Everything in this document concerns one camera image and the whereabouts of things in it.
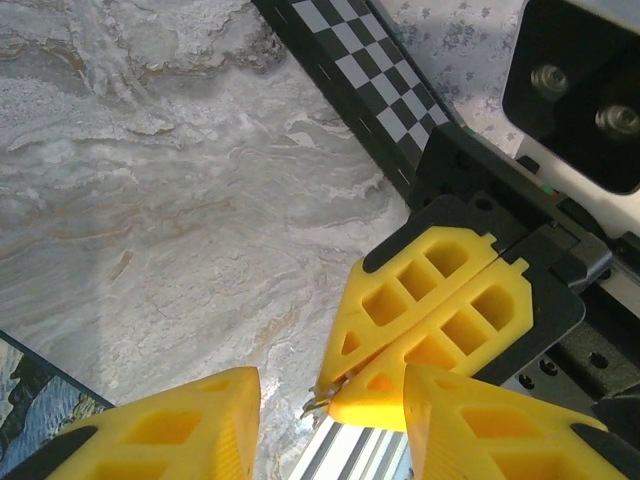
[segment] white marble texture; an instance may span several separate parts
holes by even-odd
[[[386,2],[405,32],[429,3]],[[0,328],[117,404],[257,365],[256,479],[405,218],[249,0],[0,1]]]

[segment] checkerboard strip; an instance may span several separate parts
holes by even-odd
[[[289,0],[410,164],[449,119],[364,0]]]

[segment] yellow plastic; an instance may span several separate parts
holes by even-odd
[[[408,363],[471,376],[533,326],[531,285],[520,259],[497,259],[402,334],[335,395],[340,423],[404,431],[402,391]]]
[[[75,422],[98,432],[49,480],[249,480],[260,381],[235,368]]]
[[[495,237],[432,227],[376,272],[349,275],[313,391],[324,399],[496,257]]]
[[[622,480],[571,430],[597,420],[437,367],[409,365],[415,480]]]

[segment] marble countertop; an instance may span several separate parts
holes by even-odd
[[[515,151],[522,2],[382,3]],[[249,0],[4,0],[0,96],[0,328],[116,404],[257,365],[256,478],[286,478],[350,267],[401,198]]]

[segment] blue painted canvas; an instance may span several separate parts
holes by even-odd
[[[0,332],[0,478],[73,421],[111,406]]]

